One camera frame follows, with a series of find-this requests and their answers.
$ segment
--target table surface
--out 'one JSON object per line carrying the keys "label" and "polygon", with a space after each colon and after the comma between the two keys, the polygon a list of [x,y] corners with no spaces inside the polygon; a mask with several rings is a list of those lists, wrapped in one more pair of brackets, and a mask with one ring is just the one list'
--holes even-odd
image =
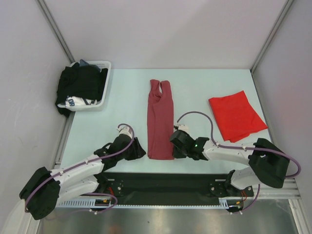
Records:
{"label": "table surface", "polygon": [[[62,157],[61,167],[67,167],[91,155],[96,149],[112,142],[118,135],[118,124],[130,124],[143,149],[147,151],[147,104],[150,80],[168,80],[171,83],[175,121],[185,112],[201,111],[213,118],[214,137],[222,136],[207,102],[212,97],[223,97],[244,90],[251,106],[264,120],[254,82],[249,70],[211,69],[114,69],[108,83],[104,109],[100,112],[76,112]],[[202,115],[191,114],[180,123],[190,128],[192,138],[209,137],[210,124]],[[253,143],[270,139],[263,130],[238,143]],[[214,160],[194,161],[190,158],[152,160],[121,160],[109,172],[219,174],[240,170],[245,165]]]}

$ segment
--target black fabric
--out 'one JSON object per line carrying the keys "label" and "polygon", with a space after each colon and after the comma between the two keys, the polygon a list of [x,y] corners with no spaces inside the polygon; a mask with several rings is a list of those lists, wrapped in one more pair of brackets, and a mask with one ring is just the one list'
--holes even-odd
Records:
{"label": "black fabric", "polygon": [[[126,148],[127,145],[130,143],[130,141],[131,141],[131,138],[128,135],[120,134],[118,137],[115,138],[113,143],[107,143],[102,148],[95,150],[94,154],[99,157],[114,154]],[[146,155],[146,152],[141,147],[140,142],[138,141],[138,138],[135,137],[133,143],[126,151],[116,156],[102,159],[102,162],[104,163],[103,172],[112,167],[115,167],[116,164],[122,159],[130,161],[130,160],[141,158],[144,155]]]}
{"label": "black fabric", "polygon": [[[102,99],[108,69],[99,72],[93,66],[79,66],[76,62],[72,67],[65,67],[58,82],[57,100],[55,105],[64,103],[67,97],[78,97],[100,101]],[[59,108],[58,112],[69,116],[70,110]]]}

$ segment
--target gray wall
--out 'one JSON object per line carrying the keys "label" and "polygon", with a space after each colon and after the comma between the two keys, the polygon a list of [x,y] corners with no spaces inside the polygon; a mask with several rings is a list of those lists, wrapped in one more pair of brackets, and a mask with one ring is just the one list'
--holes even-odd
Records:
{"label": "gray wall", "polygon": [[32,173],[51,167],[65,118],[54,106],[69,61],[35,0],[0,1],[0,230]]}
{"label": "gray wall", "polygon": [[114,68],[249,69],[286,0],[46,2],[75,58]]}
{"label": "gray wall", "polygon": [[302,165],[296,179],[312,218],[312,1],[297,0],[255,72],[274,137]]}

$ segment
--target white plastic basket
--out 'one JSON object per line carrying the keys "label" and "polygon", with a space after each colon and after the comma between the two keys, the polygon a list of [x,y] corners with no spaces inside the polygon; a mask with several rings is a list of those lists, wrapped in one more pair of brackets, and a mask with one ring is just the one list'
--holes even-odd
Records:
{"label": "white plastic basket", "polygon": [[[109,80],[109,74],[111,71],[111,63],[109,61],[86,61],[88,64],[91,65],[96,65],[98,66],[100,69],[103,68],[107,68],[108,72],[107,72],[107,77],[106,77],[106,81],[105,81],[105,87],[104,87],[104,92],[102,95],[102,99],[100,101],[97,102],[96,105],[85,105],[85,106],[70,106],[67,109],[71,110],[71,111],[101,111],[103,109],[103,103],[105,100],[105,95],[106,95],[106,90],[107,90],[107,85],[108,85],[108,80]],[[65,107],[65,103],[62,104],[58,104],[59,108],[66,108]]]}

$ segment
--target metal floor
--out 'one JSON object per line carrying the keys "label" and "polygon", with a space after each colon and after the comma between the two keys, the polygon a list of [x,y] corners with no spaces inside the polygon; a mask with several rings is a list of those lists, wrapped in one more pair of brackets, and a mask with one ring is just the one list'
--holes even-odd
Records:
{"label": "metal floor", "polygon": [[[57,209],[49,216],[73,211]],[[258,200],[243,215],[226,210],[112,209],[42,220],[38,234],[297,234],[288,200]]]}

